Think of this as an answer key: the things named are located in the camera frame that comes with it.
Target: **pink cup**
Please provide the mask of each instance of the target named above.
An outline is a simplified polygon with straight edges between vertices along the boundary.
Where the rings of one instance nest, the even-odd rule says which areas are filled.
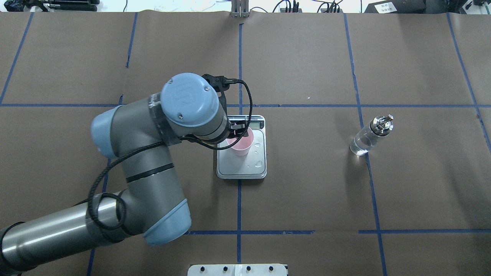
[[[254,133],[252,132],[252,129],[248,128],[247,133],[249,134],[248,137],[242,137],[240,141],[232,147],[232,150],[237,156],[243,156],[249,153],[252,142],[254,142]],[[227,144],[230,145],[235,142],[235,140],[237,140],[237,138],[227,139]]]

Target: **light blue cap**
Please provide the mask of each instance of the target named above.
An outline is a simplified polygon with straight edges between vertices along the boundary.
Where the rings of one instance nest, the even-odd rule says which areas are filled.
[[[160,99],[167,118],[183,127],[199,127],[208,123],[219,107],[213,87],[193,73],[172,77],[164,85]]]
[[[145,241],[151,246],[159,246],[173,241],[191,227],[191,213],[188,200],[177,204],[163,218],[150,227],[144,234]]]
[[[92,140],[97,146],[97,150],[107,158],[116,158],[111,145],[111,124],[114,113],[119,107],[121,106],[97,115],[90,126]]]

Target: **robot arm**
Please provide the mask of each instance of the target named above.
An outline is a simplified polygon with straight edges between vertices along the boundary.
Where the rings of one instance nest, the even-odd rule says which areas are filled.
[[[19,274],[133,235],[143,234],[150,245],[183,235],[191,226],[191,216],[168,146],[185,139],[218,144],[246,135],[248,123],[231,125],[228,120],[223,93],[239,82],[182,73],[160,93],[97,116],[92,138],[108,158],[159,144],[122,161],[127,189],[90,196],[86,200],[92,200],[90,204],[0,230],[0,275]]]

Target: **kitchen scale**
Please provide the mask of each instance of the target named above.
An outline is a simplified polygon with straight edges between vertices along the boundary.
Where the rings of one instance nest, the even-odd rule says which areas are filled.
[[[247,121],[248,115],[229,115],[230,122]],[[254,141],[249,153],[237,156],[233,149],[217,151],[217,176],[221,179],[261,179],[268,173],[266,167],[266,124],[263,116],[253,115],[249,127]],[[227,141],[218,147],[227,146]]]

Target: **metal bottle cap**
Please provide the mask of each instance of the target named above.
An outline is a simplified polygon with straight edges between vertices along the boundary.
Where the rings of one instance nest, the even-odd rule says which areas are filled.
[[[377,116],[370,123],[370,128],[376,135],[386,136],[394,128],[394,124],[392,123],[393,119],[394,116],[390,114],[389,116]]]

